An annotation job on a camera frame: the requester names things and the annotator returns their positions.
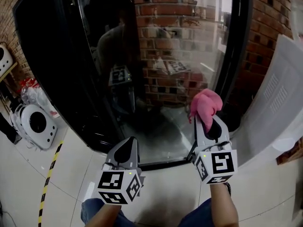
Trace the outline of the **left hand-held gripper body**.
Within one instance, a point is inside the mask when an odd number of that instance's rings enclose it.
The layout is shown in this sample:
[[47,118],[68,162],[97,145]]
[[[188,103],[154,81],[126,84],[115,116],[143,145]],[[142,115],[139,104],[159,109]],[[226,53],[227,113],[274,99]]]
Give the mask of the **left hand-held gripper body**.
[[128,205],[140,195],[145,177],[140,168],[126,169],[105,163],[97,174],[96,191],[106,204]]

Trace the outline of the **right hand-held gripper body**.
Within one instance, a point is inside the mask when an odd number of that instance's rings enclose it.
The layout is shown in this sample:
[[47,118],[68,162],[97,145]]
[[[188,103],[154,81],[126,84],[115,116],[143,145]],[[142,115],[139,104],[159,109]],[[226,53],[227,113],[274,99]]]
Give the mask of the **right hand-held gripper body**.
[[237,150],[230,140],[208,146],[195,140],[190,156],[203,184],[225,183],[238,172]]

